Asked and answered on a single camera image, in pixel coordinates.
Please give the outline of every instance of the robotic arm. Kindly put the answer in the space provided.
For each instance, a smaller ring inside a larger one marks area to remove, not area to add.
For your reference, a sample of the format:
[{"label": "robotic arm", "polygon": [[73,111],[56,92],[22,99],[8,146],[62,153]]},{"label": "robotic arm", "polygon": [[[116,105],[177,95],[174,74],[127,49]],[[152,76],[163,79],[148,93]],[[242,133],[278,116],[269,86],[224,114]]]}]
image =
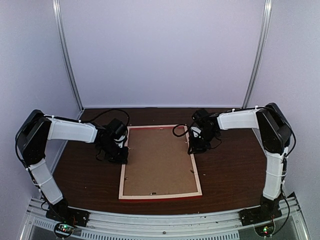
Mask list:
[{"label": "robotic arm", "polygon": [[118,119],[108,125],[81,123],[81,121],[44,115],[34,110],[18,131],[15,142],[22,158],[20,159],[29,172],[33,183],[46,198],[50,208],[47,218],[68,223],[73,226],[85,226],[88,221],[87,211],[68,207],[68,202],[58,188],[45,161],[47,140],[81,141],[95,144],[105,152],[104,160],[112,163],[127,164],[128,148],[124,146],[128,129]]},{"label": "robotic arm", "polygon": [[203,153],[211,148],[210,141],[220,136],[221,130],[259,129],[267,158],[266,178],[259,209],[240,212],[242,225],[268,221],[280,217],[278,210],[282,184],[287,172],[287,155],[292,135],[291,127],[275,103],[265,107],[232,110],[209,114],[205,109],[196,111],[192,118],[197,127],[191,126],[189,154]]}]

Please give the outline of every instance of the white wall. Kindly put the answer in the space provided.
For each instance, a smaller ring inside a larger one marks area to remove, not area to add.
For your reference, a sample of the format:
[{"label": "white wall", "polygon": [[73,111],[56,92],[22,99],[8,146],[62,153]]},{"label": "white wall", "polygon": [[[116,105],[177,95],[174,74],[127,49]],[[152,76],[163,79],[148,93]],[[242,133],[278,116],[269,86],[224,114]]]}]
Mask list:
[{"label": "white wall", "polygon": [[295,191],[313,240],[320,239],[320,1],[276,0],[250,105],[275,102],[297,145],[286,190]]},{"label": "white wall", "polygon": [[[0,1],[0,239],[17,239],[38,191],[15,155],[15,134],[33,109],[79,114],[64,67],[51,1]],[[61,141],[47,145],[52,166]]]},{"label": "white wall", "polygon": [[264,0],[61,0],[85,107],[239,107]]}]

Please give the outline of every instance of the wire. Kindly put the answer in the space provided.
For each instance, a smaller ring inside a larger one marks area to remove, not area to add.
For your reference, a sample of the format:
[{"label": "wire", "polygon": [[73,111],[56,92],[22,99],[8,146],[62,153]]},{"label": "wire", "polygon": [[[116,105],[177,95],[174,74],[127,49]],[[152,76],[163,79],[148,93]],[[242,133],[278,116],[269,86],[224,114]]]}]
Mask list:
[{"label": "wire", "polygon": [[102,162],[103,160],[99,158],[99,155],[101,154],[102,148],[96,153],[95,155],[95,159],[97,159],[98,161]]},{"label": "wire", "polygon": [[209,148],[207,148],[208,150],[210,150],[210,149],[216,149],[217,147],[219,147],[221,144],[222,144],[222,140],[220,139],[220,138],[218,138],[218,137],[214,137],[215,139],[217,139],[218,141],[219,141],[219,143],[216,145],[216,146],[214,146],[214,147],[209,147]]},{"label": "wire", "polygon": [[48,211],[49,211],[48,209],[44,209],[44,208],[43,208],[43,206],[45,205],[45,203],[46,203],[46,201],[44,201],[44,202],[41,204],[41,209],[44,210],[44,211],[46,211],[46,212],[48,212]]},{"label": "wire", "polygon": [[287,223],[287,221],[288,221],[288,219],[289,219],[289,217],[290,217],[290,205],[289,205],[288,200],[287,200],[287,197],[286,197],[286,195],[285,195],[285,193],[284,193],[283,185],[281,185],[281,194],[282,194],[283,199],[284,199],[284,201],[285,201],[285,203],[286,203],[286,205],[287,205],[287,207],[288,207],[288,215],[286,216],[286,219],[284,220],[282,226],[281,226],[275,233],[272,233],[271,236],[274,236],[274,235],[276,235],[277,233],[279,233],[280,230],[286,225],[286,223]]},{"label": "wire", "polygon": [[63,221],[67,221],[64,217],[60,216],[56,210],[52,207],[52,204],[50,202],[48,202],[47,199],[45,199],[46,203],[48,204],[49,208],[54,212],[55,215],[57,215],[60,219],[62,219]]},{"label": "wire", "polygon": [[[180,138],[184,135],[186,135],[191,129],[191,127],[196,123],[198,122],[199,120],[203,119],[203,118],[206,118],[206,117],[218,117],[220,114],[226,114],[226,113],[233,113],[233,112],[240,112],[240,111],[245,111],[245,110],[256,110],[256,109],[267,109],[269,111],[272,111],[273,113],[275,113],[280,119],[282,119],[283,117],[276,111],[274,110],[273,108],[271,107],[266,107],[266,106],[259,106],[259,107],[248,107],[248,108],[241,108],[241,109],[233,109],[233,110],[228,110],[228,111],[223,111],[223,112],[217,112],[217,113],[214,113],[214,112],[211,112],[211,113],[208,113],[202,117],[199,117],[198,119],[194,120],[190,126],[188,126],[187,124],[178,124],[176,126],[174,126],[174,128],[172,129],[172,133],[174,136],[176,136],[177,138]],[[294,140],[294,143],[293,143],[293,146],[292,148],[290,149],[290,151],[285,155],[286,157],[288,157],[292,151],[295,149],[296,145],[297,145],[297,138],[296,138],[296,135],[294,133],[294,131],[292,130],[291,126],[289,125],[289,123],[287,121],[283,121],[285,125],[287,125],[287,127],[289,128],[292,136],[293,136],[293,140]],[[176,128],[180,127],[180,126],[186,126],[187,127],[187,131],[183,132],[182,134],[176,134],[175,130]]]},{"label": "wire", "polygon": [[272,232],[274,232],[276,230],[275,216],[272,216],[271,219],[272,219],[272,223],[273,223],[273,231]]},{"label": "wire", "polygon": [[54,235],[60,239],[67,239],[69,238],[73,233],[74,233],[74,228],[72,230],[72,232],[68,233],[68,235],[64,235],[64,234],[61,234],[61,233],[58,233],[56,232],[57,230],[59,230],[59,225],[65,225],[64,222],[58,222],[54,228],[53,228],[53,232],[54,232]]},{"label": "wire", "polygon": [[92,119],[90,119],[90,120],[82,121],[82,123],[84,123],[84,124],[86,124],[86,123],[91,123],[91,122],[93,122],[94,120],[100,118],[102,115],[107,114],[107,113],[110,113],[110,112],[112,112],[112,111],[118,111],[118,112],[124,113],[124,114],[126,115],[126,117],[127,117],[127,121],[126,121],[125,126],[128,127],[129,122],[130,122],[130,116],[129,116],[129,114],[128,114],[126,111],[124,111],[124,110],[122,110],[122,109],[119,109],[119,108],[112,108],[112,109],[103,111],[103,112],[99,113],[98,115],[96,115],[94,118],[92,118]]}]

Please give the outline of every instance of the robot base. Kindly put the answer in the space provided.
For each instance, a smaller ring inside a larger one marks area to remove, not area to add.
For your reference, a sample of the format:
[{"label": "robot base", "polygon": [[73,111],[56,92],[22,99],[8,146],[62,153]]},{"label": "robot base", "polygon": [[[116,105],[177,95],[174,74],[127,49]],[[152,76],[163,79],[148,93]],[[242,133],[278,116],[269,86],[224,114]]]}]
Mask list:
[{"label": "robot base", "polygon": [[[70,226],[79,226],[86,227],[89,219],[89,212],[74,208],[67,208],[68,213],[72,216],[69,220],[63,221]],[[45,215],[46,218],[52,219],[55,221],[61,221],[61,218],[51,209],[49,208]]]},{"label": "robot base", "polygon": [[273,218],[279,218],[282,216],[281,210],[278,210],[277,207],[272,213],[268,215],[262,215],[261,206],[243,209],[239,212],[239,216],[241,219],[242,226],[252,225],[252,224],[260,224],[262,222],[267,222],[271,220],[271,216]]}]

